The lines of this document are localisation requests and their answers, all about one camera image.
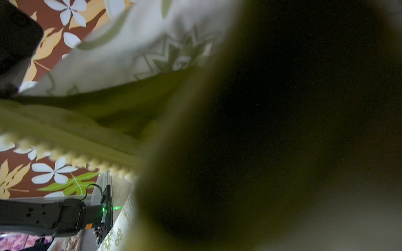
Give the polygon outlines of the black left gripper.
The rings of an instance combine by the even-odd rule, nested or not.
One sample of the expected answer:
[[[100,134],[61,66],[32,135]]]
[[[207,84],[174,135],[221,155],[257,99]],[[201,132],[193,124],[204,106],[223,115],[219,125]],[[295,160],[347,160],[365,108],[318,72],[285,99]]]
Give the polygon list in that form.
[[[10,1],[1,1],[1,97],[18,92],[44,30]]]

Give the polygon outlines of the white green printed jacket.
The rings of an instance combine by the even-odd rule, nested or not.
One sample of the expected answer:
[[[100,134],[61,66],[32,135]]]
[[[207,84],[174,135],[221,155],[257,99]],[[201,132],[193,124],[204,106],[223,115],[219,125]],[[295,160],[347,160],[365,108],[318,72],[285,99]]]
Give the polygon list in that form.
[[[139,1],[1,133],[135,179],[102,251],[399,251],[400,1]]]

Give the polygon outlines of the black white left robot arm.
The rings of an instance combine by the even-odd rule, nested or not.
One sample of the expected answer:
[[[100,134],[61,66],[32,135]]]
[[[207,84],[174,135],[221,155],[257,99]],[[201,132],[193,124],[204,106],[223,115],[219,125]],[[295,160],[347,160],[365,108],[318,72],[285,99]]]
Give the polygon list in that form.
[[[1,1],[1,104],[10,104],[17,93],[17,82],[28,69],[34,46],[44,34],[42,28],[9,1]],[[9,168],[1,162],[1,231],[38,236],[68,237],[80,230],[95,230],[100,243],[112,228],[112,188],[98,186],[101,203],[85,204],[85,197],[51,203],[14,201],[9,188],[19,184],[29,172],[30,164]]]

